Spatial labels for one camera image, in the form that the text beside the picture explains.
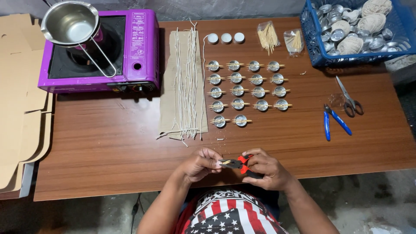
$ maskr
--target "stainless steel pouring pot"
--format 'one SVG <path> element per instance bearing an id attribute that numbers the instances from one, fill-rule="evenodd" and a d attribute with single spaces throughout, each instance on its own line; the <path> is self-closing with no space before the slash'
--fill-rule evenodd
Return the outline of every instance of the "stainless steel pouring pot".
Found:
<path id="1" fill-rule="evenodd" d="M 98 11 L 91 4 L 80 1 L 54 4 L 46 12 L 40 30 L 48 41 L 61 47 L 81 49 L 91 61 L 94 61 L 85 49 L 86 43 L 92 41 L 114 69 L 114 74 L 108 76 L 97 64 L 94 64 L 106 77 L 110 78 L 116 75 L 116 68 L 94 40 L 94 37 L 99 37 L 102 34 Z"/>

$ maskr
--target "wooden table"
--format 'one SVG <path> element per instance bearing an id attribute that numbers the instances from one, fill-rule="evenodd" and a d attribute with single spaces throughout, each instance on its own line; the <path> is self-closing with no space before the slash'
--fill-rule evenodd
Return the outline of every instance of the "wooden table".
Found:
<path id="1" fill-rule="evenodd" d="M 406 118 L 401 109 L 390 77 L 383 66 L 362 66 L 353 69 L 317 70 L 311 67 L 308 54 L 289 58 L 283 41 L 283 32 L 300 28 L 299 18 L 272 19 L 282 43 L 273 55 L 261 50 L 256 33 L 257 24 L 269 19 L 199 21 L 197 30 L 201 47 L 209 33 L 245 34 L 244 44 L 206 44 L 207 61 L 220 64 L 231 60 L 261 64 L 278 61 L 285 64 L 279 72 L 289 80 L 283 84 L 291 89 L 285 99 L 293 104 L 286 112 L 270 109 L 266 113 L 252 106 L 239 112 L 226 108 L 222 114 L 232 119 L 242 113 L 253 123 L 245 128 L 228 123 L 224 129 L 209 126 L 203 141 L 187 139 L 186 148 L 180 141 L 159 134 L 159 98 L 141 98 L 112 92 L 91 92 L 58 96 L 55 105 L 52 149 L 41 161 L 35 191 L 35 201 L 75 197 L 100 196 L 160 190 L 171 172 L 193 150 L 208 146 L 225 158 L 236 158 L 241 152 L 262 147 L 276 157 L 298 178 L 324 177 L 342 174 L 379 172 L 416 167 L 416 147 Z M 188 21 L 161 22 L 162 45 L 166 63 L 169 56 L 168 37 L 172 30 L 190 29 Z M 247 68 L 243 76 L 253 73 Z M 231 74 L 227 69 L 221 76 Z M 259 74 L 273 74 L 261 68 Z M 331 138 L 326 141 L 323 127 L 323 104 L 334 93 L 341 93 L 334 77 L 339 75 L 350 96 L 364 107 L 365 114 L 349 118 L 341 110 L 335 111 L 351 128 L 349 136 L 330 117 Z M 243 87 L 252 89 L 247 80 Z M 228 90 L 228 81 L 220 87 Z M 206 83 L 205 90 L 212 87 Z M 266 81 L 262 87 L 273 90 L 275 85 Z M 230 103 L 234 97 L 228 92 L 221 101 Z M 244 101 L 254 104 L 257 99 L 245 94 Z M 277 100 L 267 94 L 265 100 Z M 206 97 L 208 105 L 211 97 Z M 208 111 L 208 119 L 216 114 Z M 206 177 L 195 186 L 236 184 L 241 182 L 237 170 L 225 169 L 221 174 Z"/>

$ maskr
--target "portable gas stove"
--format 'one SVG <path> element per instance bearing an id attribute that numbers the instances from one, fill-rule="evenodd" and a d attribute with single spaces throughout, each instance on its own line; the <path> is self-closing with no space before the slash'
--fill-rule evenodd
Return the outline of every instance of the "portable gas stove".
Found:
<path id="1" fill-rule="evenodd" d="M 101 11 L 99 16 L 107 33 L 102 50 L 115 66 L 116 75 L 107 78 L 93 62 L 46 40 L 38 87 L 52 93 L 159 89 L 159 24 L 155 12 Z M 106 74 L 114 74 L 106 60 L 97 58 L 96 63 Z"/>

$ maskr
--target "blue wire cutter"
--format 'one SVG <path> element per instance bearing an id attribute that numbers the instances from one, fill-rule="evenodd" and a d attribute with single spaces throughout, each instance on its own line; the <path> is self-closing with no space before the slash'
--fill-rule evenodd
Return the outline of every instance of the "blue wire cutter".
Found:
<path id="1" fill-rule="evenodd" d="M 341 127 L 345 130 L 345 132 L 348 133 L 348 135 L 352 135 L 351 130 L 345 124 L 345 122 L 335 113 L 335 111 L 331 110 L 331 108 L 327 104 L 324 104 L 324 126 L 327 141 L 331 140 L 331 134 L 329 132 L 329 115 L 332 115 L 332 117 L 341 125 Z"/>

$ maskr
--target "plastic bag of toothpicks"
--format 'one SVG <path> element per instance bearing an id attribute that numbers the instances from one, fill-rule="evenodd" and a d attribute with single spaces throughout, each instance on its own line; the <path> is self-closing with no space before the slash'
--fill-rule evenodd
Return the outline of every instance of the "plastic bag of toothpicks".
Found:
<path id="1" fill-rule="evenodd" d="M 272 21 L 267 21 L 257 25 L 257 35 L 260 39 L 260 44 L 269 55 L 273 53 L 276 46 L 280 46 L 280 41 L 276 35 L 275 27 Z"/>
<path id="2" fill-rule="evenodd" d="M 300 55 L 305 46 L 303 42 L 303 34 L 301 29 L 293 29 L 283 33 L 287 51 L 290 56 L 296 57 Z"/>

